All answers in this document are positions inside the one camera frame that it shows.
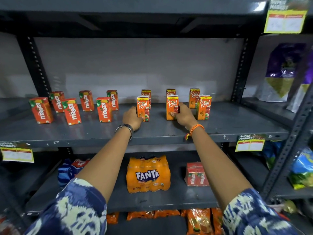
wristwatch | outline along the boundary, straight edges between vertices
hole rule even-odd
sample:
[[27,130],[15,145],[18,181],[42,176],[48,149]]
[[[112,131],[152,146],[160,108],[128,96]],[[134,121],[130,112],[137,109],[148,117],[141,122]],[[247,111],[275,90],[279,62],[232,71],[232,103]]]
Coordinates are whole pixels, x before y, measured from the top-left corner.
[[115,130],[115,133],[122,127],[127,127],[130,131],[131,131],[131,137],[129,138],[129,140],[131,140],[133,138],[133,133],[134,133],[134,129],[132,126],[130,126],[129,124],[121,124],[119,125],[116,130]]

person's left hand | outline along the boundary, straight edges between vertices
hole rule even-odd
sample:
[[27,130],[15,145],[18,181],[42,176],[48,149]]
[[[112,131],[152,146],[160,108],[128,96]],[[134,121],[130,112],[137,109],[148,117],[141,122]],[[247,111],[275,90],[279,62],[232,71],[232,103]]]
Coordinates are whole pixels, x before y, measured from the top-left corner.
[[129,124],[133,127],[134,131],[139,129],[142,120],[142,117],[137,117],[135,106],[131,107],[123,114],[123,124]]

orange thread bracelet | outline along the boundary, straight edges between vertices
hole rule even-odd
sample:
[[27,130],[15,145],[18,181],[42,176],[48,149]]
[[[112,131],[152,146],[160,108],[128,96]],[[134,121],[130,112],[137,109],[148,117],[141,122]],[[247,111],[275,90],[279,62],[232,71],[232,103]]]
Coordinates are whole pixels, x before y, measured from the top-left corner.
[[204,127],[203,127],[201,124],[196,124],[195,126],[193,126],[193,127],[191,128],[190,133],[187,133],[187,134],[186,134],[185,140],[187,140],[189,136],[192,137],[193,131],[195,130],[195,128],[197,128],[197,127],[199,127],[199,126],[204,129]]

blue patterned sleeve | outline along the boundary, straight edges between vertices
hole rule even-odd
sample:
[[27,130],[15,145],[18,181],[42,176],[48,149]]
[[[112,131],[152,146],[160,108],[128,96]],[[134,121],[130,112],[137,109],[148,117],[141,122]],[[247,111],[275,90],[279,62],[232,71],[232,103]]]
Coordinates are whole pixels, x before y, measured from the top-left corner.
[[254,189],[246,189],[235,197],[223,214],[225,234],[298,234],[295,228],[260,197]]
[[25,232],[28,235],[106,232],[106,202],[87,181],[72,179]]

